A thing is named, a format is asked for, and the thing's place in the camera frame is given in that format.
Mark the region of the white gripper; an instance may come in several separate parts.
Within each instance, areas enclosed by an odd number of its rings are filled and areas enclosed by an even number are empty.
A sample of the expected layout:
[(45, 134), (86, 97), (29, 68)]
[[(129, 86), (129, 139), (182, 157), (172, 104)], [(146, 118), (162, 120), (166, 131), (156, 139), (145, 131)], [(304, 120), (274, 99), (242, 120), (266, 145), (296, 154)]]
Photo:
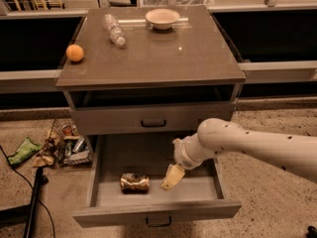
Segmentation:
[(160, 184), (163, 190), (173, 189), (184, 177), (185, 170), (193, 170), (202, 164), (202, 159), (199, 158), (201, 146), (196, 134), (174, 139), (172, 143), (176, 164), (167, 167), (165, 178)]

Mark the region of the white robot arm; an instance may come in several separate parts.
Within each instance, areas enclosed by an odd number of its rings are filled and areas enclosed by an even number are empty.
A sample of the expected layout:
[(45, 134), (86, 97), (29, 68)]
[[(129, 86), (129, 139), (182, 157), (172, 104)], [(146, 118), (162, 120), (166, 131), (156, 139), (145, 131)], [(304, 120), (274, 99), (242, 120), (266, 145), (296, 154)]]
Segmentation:
[(210, 118), (197, 132), (173, 142), (175, 160), (160, 188), (173, 189), (185, 172), (225, 153), (237, 152), (310, 181), (317, 181), (317, 138), (247, 130), (237, 123)]

